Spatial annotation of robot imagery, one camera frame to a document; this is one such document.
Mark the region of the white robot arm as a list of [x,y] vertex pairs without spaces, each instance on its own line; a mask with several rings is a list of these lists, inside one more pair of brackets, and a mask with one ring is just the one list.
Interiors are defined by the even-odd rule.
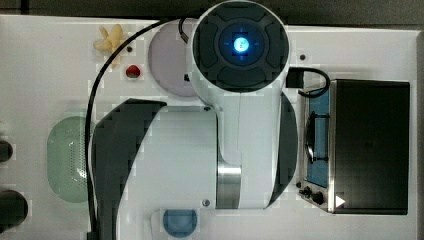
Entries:
[[199,104],[129,99],[94,130],[91,240],[197,240],[211,213],[270,207],[297,161],[289,45],[261,4],[229,0],[203,13],[186,46]]

